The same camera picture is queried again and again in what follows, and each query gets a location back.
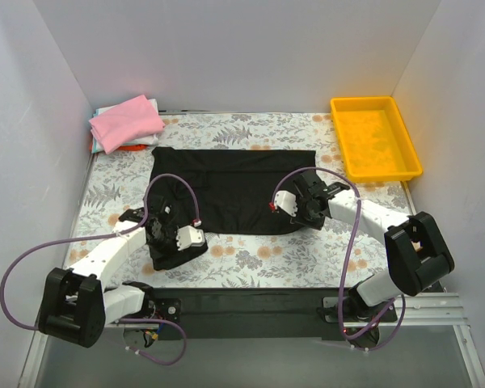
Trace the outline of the black t-shirt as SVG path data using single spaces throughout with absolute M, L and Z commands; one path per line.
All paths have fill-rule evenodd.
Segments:
M 285 235 L 301 229 L 269 207 L 275 186 L 293 192 L 285 176 L 315 164 L 313 150 L 175 150 L 156 147 L 148 205 L 171 209 L 177 227 L 195 218 L 215 234 Z

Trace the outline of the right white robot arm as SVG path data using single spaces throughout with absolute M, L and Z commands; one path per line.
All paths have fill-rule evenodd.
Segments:
M 368 321 L 400 296 L 414 297 L 455 269 L 453 256 L 432 215 L 409 215 L 361 198 L 356 186 L 345 180 L 325 183 L 314 168 L 295 172 L 294 190 L 277 189 L 274 208 L 294 224 L 321 230 L 326 219 L 352 226 L 379 241 L 386 250 L 386 269 L 344 290 L 325 309 L 326 316 Z

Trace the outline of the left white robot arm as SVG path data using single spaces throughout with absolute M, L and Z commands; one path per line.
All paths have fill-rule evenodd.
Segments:
M 67 269 L 46 277 L 37 317 L 38 330 L 89 348 L 110 323 L 131 316 L 147 323 L 156 312 L 150 287 L 138 282 L 109 289 L 114 273 L 147 243 L 146 211 L 128 209 L 118 219 L 112 237 Z

